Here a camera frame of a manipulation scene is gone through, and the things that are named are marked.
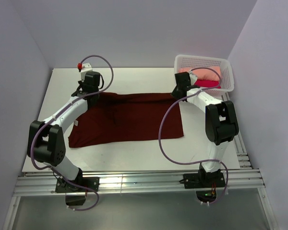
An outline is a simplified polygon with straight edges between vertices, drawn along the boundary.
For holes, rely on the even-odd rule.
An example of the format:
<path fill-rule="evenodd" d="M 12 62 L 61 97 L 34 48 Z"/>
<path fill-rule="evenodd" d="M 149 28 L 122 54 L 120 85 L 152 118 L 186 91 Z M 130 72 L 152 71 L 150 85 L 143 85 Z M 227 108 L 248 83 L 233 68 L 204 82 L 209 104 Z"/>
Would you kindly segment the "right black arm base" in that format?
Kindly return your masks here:
<path fill-rule="evenodd" d="M 195 189 L 200 204 L 209 205 L 217 199 L 217 188 L 225 188 L 226 180 L 224 174 L 217 170 L 206 172 L 200 169 L 197 173 L 185 173 L 179 181 L 185 189 Z"/>

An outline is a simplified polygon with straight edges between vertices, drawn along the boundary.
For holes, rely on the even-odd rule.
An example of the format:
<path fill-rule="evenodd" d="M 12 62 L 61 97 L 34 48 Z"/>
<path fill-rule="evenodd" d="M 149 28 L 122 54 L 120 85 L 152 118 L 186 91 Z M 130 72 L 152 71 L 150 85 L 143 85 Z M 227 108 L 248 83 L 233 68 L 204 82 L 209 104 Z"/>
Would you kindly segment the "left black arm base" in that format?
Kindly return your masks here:
<path fill-rule="evenodd" d="M 65 194 L 65 204 L 67 208 L 73 211 L 87 211 L 94 208 L 99 202 L 99 182 L 99 177 L 84 177 L 80 181 L 80 184 L 58 178 L 55 193 Z M 96 201 L 89 207 L 83 207 L 89 193 L 96 195 Z"/>

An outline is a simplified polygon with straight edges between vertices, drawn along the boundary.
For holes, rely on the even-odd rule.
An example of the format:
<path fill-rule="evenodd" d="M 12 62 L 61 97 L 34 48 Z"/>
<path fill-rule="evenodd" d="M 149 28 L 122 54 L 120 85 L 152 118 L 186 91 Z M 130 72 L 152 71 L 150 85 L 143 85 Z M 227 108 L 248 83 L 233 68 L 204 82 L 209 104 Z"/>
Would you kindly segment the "dark red t-shirt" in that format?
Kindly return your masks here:
<path fill-rule="evenodd" d="M 170 93 L 116 94 L 103 92 L 97 103 L 79 116 L 68 137 L 70 148 L 123 141 L 147 141 L 184 136 L 179 105 Z"/>

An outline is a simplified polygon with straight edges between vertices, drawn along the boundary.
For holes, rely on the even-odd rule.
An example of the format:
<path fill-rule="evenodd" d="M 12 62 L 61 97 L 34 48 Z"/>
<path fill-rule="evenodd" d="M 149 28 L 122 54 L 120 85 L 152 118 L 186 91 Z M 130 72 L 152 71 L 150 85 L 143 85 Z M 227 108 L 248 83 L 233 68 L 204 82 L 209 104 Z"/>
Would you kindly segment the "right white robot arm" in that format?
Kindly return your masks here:
<path fill-rule="evenodd" d="M 209 161 L 201 163 L 200 168 L 204 171 L 198 175 L 198 181 L 208 187 L 215 180 L 213 173 L 221 167 L 225 150 L 239 132 L 235 107 L 232 101 L 217 99 L 192 84 L 188 72 L 176 73 L 175 82 L 171 95 L 175 99 L 182 98 L 205 113 L 205 133 L 210 141 L 207 148 Z"/>

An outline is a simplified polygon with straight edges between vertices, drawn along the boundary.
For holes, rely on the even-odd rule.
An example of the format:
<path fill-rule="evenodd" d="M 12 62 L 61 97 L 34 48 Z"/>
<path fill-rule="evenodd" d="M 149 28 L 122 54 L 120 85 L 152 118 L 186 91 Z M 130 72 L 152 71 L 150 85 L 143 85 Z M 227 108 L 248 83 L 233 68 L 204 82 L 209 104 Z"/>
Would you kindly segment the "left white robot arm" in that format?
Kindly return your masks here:
<path fill-rule="evenodd" d="M 78 83 L 76 91 L 59 111 L 43 121 L 30 124 L 27 147 L 27 155 L 36 169 L 50 168 L 59 173 L 72 191 L 81 190 L 84 179 L 82 170 L 66 156 L 64 133 L 97 102 L 104 80 L 99 72 L 88 71 L 84 74 L 84 80 Z"/>

